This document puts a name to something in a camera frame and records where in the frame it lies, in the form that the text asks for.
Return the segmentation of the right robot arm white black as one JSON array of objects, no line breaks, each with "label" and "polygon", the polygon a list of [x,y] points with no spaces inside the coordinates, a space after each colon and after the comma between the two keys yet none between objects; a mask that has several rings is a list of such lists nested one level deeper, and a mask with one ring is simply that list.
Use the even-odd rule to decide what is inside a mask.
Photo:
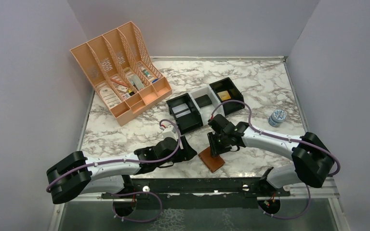
[{"label": "right robot arm white black", "polygon": [[235,146],[262,149],[292,161],[286,166],[271,167],[260,177],[258,190],[266,196],[296,183],[321,188],[336,163],[318,136],[311,132],[303,136],[284,135],[259,129],[247,122],[234,125],[222,115],[212,117],[208,125],[213,130],[208,134],[213,157],[229,152]]}]

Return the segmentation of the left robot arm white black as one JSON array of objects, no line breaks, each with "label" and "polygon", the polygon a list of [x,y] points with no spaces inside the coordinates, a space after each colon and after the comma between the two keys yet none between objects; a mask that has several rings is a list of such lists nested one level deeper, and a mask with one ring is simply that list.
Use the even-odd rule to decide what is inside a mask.
[{"label": "left robot arm white black", "polygon": [[132,193],[132,184],[123,176],[149,173],[165,163],[189,161],[196,155],[185,137],[167,137],[154,146],[117,157],[93,158],[75,151],[46,171],[46,191],[55,205],[85,193],[116,193],[124,198]]}]

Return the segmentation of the brown leather card holder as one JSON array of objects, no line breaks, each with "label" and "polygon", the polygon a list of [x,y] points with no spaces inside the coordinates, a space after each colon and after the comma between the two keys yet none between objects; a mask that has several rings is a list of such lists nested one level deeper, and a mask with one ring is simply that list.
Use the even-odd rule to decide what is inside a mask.
[{"label": "brown leather card holder", "polygon": [[220,156],[213,157],[211,155],[211,147],[207,147],[202,152],[198,154],[198,157],[204,163],[204,165],[209,169],[211,173],[216,172],[220,169],[224,164],[225,161]]}]

